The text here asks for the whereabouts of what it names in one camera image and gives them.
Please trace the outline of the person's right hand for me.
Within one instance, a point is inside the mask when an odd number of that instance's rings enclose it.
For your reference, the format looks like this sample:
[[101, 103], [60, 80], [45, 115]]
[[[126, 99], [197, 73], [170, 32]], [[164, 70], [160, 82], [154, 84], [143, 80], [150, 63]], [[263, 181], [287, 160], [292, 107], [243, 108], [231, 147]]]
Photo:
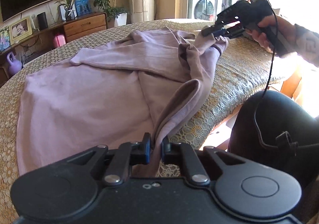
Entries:
[[[290, 22], [286, 21], [280, 16], [267, 16], [264, 17], [259, 23], [258, 27], [265, 28], [268, 26], [276, 26], [278, 24], [278, 29], [280, 33], [286, 38], [291, 48], [291, 52], [297, 52], [296, 44], [296, 27]], [[265, 33], [259, 33], [256, 30], [246, 29], [247, 34], [259, 43], [259, 45], [264, 48], [266, 51], [271, 52], [270, 41], [268, 40]]]

